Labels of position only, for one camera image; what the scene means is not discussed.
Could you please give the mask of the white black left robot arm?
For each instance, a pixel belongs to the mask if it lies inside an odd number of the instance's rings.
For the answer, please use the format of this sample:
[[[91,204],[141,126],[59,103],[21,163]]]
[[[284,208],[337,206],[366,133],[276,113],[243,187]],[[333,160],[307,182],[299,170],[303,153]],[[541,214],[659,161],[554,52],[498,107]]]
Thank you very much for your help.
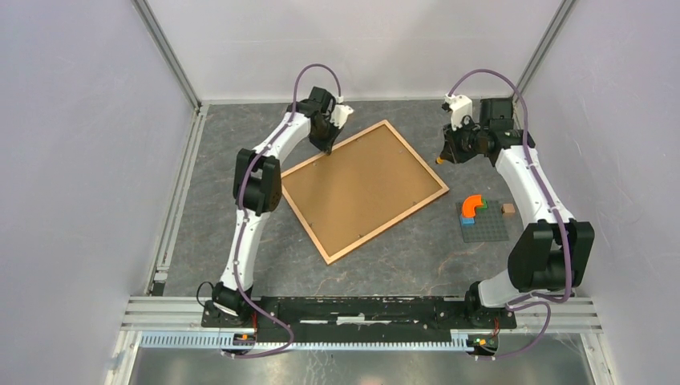
[[[281,163],[304,139],[329,155],[353,109],[340,95],[313,87],[291,103],[282,121],[254,148],[237,153],[233,197],[237,219],[226,267],[212,290],[212,304],[231,326],[243,326],[253,308],[246,301],[253,288],[253,267],[261,235],[282,198]]]

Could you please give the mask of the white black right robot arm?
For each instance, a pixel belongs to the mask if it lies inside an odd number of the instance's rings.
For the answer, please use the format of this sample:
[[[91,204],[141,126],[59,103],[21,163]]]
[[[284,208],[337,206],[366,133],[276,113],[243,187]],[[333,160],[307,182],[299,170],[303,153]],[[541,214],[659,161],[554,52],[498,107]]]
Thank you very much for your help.
[[[533,138],[515,125],[511,99],[482,100],[478,120],[472,116],[472,100],[465,95],[445,96],[442,108],[451,121],[443,127],[438,161],[462,164],[476,156],[489,159],[508,186],[524,224],[506,269],[472,284],[466,293],[465,321],[486,326],[494,319],[495,308],[524,298],[565,301],[585,275],[593,226],[577,220],[561,203],[540,165]]]

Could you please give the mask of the wooden picture frame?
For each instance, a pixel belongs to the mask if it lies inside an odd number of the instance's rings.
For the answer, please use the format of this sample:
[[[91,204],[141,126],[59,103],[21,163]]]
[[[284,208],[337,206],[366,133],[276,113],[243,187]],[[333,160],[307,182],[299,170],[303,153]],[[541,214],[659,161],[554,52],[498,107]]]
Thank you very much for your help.
[[[328,265],[449,191],[388,120],[281,178],[285,199]]]

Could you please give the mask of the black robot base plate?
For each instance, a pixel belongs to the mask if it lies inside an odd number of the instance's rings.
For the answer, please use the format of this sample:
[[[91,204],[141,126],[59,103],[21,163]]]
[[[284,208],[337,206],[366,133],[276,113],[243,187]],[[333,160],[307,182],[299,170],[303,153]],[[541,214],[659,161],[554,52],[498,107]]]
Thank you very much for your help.
[[[201,325],[254,331],[257,342],[448,342],[452,330],[514,330],[515,315],[457,297],[262,297],[245,319],[228,318],[211,302]]]

